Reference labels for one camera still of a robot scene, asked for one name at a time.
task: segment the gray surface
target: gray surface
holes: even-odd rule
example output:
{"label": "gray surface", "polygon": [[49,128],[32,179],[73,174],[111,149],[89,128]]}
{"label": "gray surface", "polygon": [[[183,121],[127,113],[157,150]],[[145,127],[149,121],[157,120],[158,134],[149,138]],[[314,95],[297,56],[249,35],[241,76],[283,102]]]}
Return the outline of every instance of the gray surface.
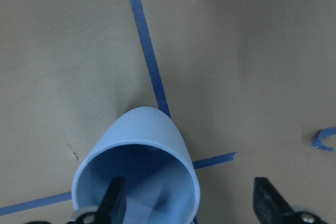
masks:
{"label": "gray surface", "polygon": [[[69,191],[107,127],[155,99],[128,0],[0,4],[2,207]],[[238,151],[233,163],[197,172],[199,222],[258,223],[255,176],[336,222],[335,153],[309,146],[336,121],[336,0],[143,5],[192,160]],[[64,208],[50,206],[50,220],[54,211]],[[24,214],[0,222],[22,223]]]}

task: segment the torn tape piece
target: torn tape piece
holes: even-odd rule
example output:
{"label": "torn tape piece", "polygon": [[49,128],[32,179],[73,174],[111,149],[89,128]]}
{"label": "torn tape piece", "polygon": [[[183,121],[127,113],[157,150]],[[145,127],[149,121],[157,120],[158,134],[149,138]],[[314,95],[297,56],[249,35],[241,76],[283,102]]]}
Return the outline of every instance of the torn tape piece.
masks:
{"label": "torn tape piece", "polygon": [[9,215],[15,212],[25,211],[32,208],[43,207],[66,200],[71,200],[71,192],[49,196],[41,199],[35,199],[20,204],[11,205],[8,207],[2,207],[0,208],[0,216]]}
{"label": "torn tape piece", "polygon": [[324,151],[335,152],[334,148],[326,146],[323,143],[323,139],[332,135],[336,135],[336,127],[321,130],[320,133],[317,135],[317,137],[314,138],[313,142],[311,143],[311,146],[317,149],[322,149]]}
{"label": "torn tape piece", "polygon": [[163,113],[170,117],[170,112],[164,93],[162,80],[160,77],[158,63],[155,58],[152,40],[148,30],[141,0],[130,0],[130,2],[134,12],[134,19],[138,29],[140,43],[146,60],[148,72],[151,78],[157,106],[159,110],[161,110]]}
{"label": "torn tape piece", "polygon": [[228,163],[232,162],[235,159],[235,155],[237,152],[231,152],[228,154],[224,154],[221,156],[216,156],[216,157],[210,157],[207,159],[202,159],[198,161],[194,161],[194,169],[200,169],[208,166],[213,166],[213,165],[218,165],[218,164],[223,164],[223,163]]}

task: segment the light blue plastic cup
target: light blue plastic cup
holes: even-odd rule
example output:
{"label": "light blue plastic cup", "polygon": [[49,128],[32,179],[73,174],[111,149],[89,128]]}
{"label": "light blue plastic cup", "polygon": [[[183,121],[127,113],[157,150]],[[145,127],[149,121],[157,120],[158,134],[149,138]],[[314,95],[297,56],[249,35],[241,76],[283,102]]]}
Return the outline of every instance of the light blue plastic cup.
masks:
{"label": "light blue plastic cup", "polygon": [[173,121],[152,107],[133,109],[104,133],[72,183],[75,210],[99,205],[111,179],[124,176],[124,224],[190,224],[200,185]]}

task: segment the screw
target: screw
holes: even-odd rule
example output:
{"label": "screw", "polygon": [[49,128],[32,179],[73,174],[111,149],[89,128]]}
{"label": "screw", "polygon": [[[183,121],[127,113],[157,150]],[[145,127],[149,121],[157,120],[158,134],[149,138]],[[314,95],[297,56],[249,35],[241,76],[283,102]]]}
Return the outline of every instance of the screw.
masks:
{"label": "screw", "polygon": [[90,215],[87,215],[84,219],[83,219],[83,223],[84,224],[92,224],[94,223],[96,219],[96,215],[94,214],[90,214]]}
{"label": "screw", "polygon": [[315,218],[313,215],[311,214],[308,214],[306,212],[304,212],[302,215],[301,215],[301,219],[305,222],[305,223],[315,223]]}

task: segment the metal bolt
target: metal bolt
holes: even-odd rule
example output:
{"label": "metal bolt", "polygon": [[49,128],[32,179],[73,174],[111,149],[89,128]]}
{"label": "metal bolt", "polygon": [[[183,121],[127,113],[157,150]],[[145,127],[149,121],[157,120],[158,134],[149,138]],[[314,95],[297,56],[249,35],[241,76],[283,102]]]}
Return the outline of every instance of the metal bolt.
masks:
{"label": "metal bolt", "polygon": [[87,215],[84,219],[83,219],[83,223],[84,224],[92,224],[94,223],[96,219],[96,215],[94,214],[90,214],[90,215]]}
{"label": "metal bolt", "polygon": [[304,212],[302,215],[301,215],[301,219],[305,222],[305,223],[315,223],[315,218],[313,215],[311,214],[308,214],[306,212]]}

